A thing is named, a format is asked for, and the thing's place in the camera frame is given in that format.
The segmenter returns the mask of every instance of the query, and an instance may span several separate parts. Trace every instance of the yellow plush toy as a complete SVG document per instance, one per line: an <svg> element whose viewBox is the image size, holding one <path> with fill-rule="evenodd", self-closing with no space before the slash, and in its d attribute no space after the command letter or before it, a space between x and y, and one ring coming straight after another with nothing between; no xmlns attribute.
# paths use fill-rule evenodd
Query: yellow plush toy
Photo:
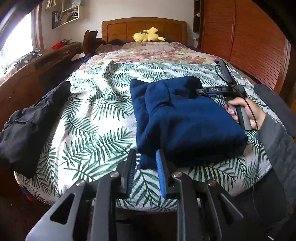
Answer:
<svg viewBox="0 0 296 241"><path fill-rule="evenodd" d="M165 38L159 37L159 35L156 33L157 31L158 29L152 27L149 30L144 30L143 33L135 33L133 36L133 39L136 42L157 41L157 40L164 41Z"/></svg>

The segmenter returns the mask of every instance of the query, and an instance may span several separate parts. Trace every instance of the screw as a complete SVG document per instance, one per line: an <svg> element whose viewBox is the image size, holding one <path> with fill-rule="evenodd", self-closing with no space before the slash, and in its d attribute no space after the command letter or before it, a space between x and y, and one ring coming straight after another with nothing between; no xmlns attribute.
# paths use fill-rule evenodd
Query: screw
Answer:
<svg viewBox="0 0 296 241"><path fill-rule="evenodd" d="M80 187L80 186L84 186L85 185L85 180L78 180L77 182L76 182L76 186L78 186L78 187Z"/></svg>
<svg viewBox="0 0 296 241"><path fill-rule="evenodd" d="M117 171L110 173L110 177L118 177L118 176L119 176L119 172Z"/></svg>
<svg viewBox="0 0 296 241"><path fill-rule="evenodd" d="M209 186L211 186L211 187L214 187L214 186L216 186L217 183L216 183L215 180L210 179L210 180L207 181L207 184L208 184Z"/></svg>
<svg viewBox="0 0 296 241"><path fill-rule="evenodd" d="M173 172L174 177L180 177L182 176L182 172Z"/></svg>

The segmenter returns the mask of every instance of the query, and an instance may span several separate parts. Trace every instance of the wooden desk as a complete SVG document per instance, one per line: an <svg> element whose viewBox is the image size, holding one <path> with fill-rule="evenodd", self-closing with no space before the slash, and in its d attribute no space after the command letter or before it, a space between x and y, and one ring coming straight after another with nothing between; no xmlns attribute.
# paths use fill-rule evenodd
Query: wooden desk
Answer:
<svg viewBox="0 0 296 241"><path fill-rule="evenodd" d="M0 85L0 130L16 111L36 103L72 72L71 58L81 53L81 42L44 54Z"/></svg>

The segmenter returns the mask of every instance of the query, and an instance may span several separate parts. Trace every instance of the wooden headboard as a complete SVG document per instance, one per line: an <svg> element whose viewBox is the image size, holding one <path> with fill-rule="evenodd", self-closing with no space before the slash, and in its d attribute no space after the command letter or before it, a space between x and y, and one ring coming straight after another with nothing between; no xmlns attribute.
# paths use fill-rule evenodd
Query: wooden headboard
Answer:
<svg viewBox="0 0 296 241"><path fill-rule="evenodd" d="M137 32L155 27L157 34L170 40L178 40L187 45L187 24L169 18L120 18L102 22L102 40L106 43L120 39L122 41L133 41L133 35Z"/></svg>

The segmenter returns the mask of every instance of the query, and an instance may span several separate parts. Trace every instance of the dark blue blanket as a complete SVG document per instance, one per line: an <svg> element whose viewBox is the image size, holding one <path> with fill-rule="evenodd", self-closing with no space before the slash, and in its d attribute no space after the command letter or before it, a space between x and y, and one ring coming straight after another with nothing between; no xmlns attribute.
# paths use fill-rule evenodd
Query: dark blue blanket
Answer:
<svg viewBox="0 0 296 241"><path fill-rule="evenodd" d="M193 76L146 83L132 80L130 92L137 120L140 168L156 169L156 150L177 167L218 163L241 156L247 136L226 110Z"/></svg>

